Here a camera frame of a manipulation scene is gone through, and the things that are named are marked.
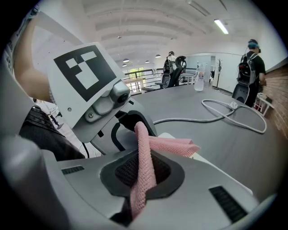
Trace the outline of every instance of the pink towel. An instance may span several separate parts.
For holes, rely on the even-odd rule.
[[[136,218],[145,207],[146,191],[157,185],[150,150],[164,150],[190,157],[200,149],[194,145],[190,139],[150,137],[146,126],[142,122],[136,124],[135,133],[138,137],[139,171],[137,182],[132,186],[130,193],[133,219]]]

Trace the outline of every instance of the black and white square marker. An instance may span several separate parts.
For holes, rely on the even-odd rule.
[[[100,89],[116,78],[95,45],[68,52],[54,59],[71,86],[89,101]]]

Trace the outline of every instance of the gray table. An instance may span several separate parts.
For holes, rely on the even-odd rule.
[[[203,99],[234,100],[212,88],[197,92],[191,85],[157,90],[133,98],[147,109],[153,121],[176,117],[210,119],[215,115],[201,104]],[[228,112],[221,105],[207,104],[223,113]],[[244,108],[230,117],[257,129],[264,128],[262,120]],[[225,119],[208,124],[165,122],[157,124],[156,130],[158,135],[166,132],[176,138],[193,139],[201,147],[198,153],[202,157],[250,188],[259,201],[277,191],[288,165],[288,141],[268,120],[265,134],[240,128]]]

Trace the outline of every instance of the brick wall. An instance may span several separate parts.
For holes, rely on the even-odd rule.
[[[275,107],[267,118],[288,139],[288,64],[266,74],[263,93],[270,97]]]

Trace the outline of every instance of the power plug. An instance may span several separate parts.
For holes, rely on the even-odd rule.
[[[231,109],[237,109],[238,105],[236,102],[231,102],[229,105],[228,105]]]

